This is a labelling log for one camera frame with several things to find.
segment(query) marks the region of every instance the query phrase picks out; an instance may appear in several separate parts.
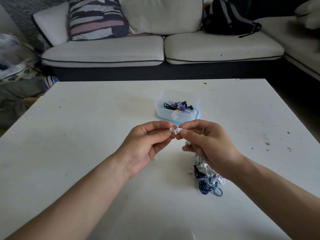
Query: pink stripe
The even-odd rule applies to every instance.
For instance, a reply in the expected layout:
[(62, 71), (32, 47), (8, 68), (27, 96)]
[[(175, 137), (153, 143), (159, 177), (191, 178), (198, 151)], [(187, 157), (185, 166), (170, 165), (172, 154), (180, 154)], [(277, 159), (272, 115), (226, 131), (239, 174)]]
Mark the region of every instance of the pink stripe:
[(108, 27), (119, 26), (119, 25), (124, 25), (123, 21), (110, 20), (102, 23), (83, 24), (81, 26), (71, 29), (70, 33), (72, 35), (75, 35), (82, 32), (94, 31), (100, 28), (108, 28)]

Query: hand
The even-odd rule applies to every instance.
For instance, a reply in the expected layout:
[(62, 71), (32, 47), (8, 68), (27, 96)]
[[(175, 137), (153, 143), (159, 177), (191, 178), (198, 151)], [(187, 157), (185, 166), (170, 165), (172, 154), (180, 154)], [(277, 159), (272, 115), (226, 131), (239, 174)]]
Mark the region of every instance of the hand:
[(124, 160), (129, 177), (139, 173), (154, 156), (165, 148), (175, 134), (170, 132), (173, 125), (168, 121), (152, 121), (134, 127), (114, 153)]
[(221, 125), (205, 120), (194, 120), (181, 124), (183, 130), (176, 135), (178, 140), (184, 138), (191, 144), (182, 150), (205, 154), (206, 162), (217, 173), (230, 179), (233, 171), (242, 162), (244, 156), (236, 149)]

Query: gray textured wall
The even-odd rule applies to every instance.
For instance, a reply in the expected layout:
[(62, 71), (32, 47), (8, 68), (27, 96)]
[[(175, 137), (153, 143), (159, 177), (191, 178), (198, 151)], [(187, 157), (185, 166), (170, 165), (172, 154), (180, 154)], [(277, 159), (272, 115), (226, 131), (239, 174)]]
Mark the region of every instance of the gray textured wall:
[(31, 15), (37, 11), (56, 6), (66, 0), (0, 0), (1, 5), (10, 15), (30, 44), (39, 43), (38, 31), (31, 21)]

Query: white table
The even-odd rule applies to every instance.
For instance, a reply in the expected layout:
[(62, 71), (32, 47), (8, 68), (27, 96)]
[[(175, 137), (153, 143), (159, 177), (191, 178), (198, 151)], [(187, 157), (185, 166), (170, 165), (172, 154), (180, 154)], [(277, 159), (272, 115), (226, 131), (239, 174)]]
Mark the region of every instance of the white table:
[[(154, 101), (166, 89), (199, 94), (201, 119), (320, 196), (320, 145), (265, 80), (60, 82), (0, 139), (0, 239), (113, 153), (131, 128), (157, 120)], [(230, 181), (221, 198), (202, 195), (183, 145), (172, 141), (125, 185), (92, 239), (288, 239)]]

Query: plastic container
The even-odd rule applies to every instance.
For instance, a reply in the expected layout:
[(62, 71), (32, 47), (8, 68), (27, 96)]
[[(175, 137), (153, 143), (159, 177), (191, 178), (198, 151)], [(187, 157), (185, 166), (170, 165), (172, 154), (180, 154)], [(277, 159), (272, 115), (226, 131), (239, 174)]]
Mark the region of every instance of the plastic container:
[[(183, 101), (186, 101), (188, 106), (192, 105), (194, 109), (188, 109), (185, 112), (179, 112), (166, 109), (164, 107), (164, 103), (172, 104)], [(165, 90), (160, 93), (154, 105), (159, 119), (170, 121), (175, 125), (181, 125), (184, 122), (196, 120), (199, 117), (198, 108), (200, 106), (200, 98), (191, 93)]]

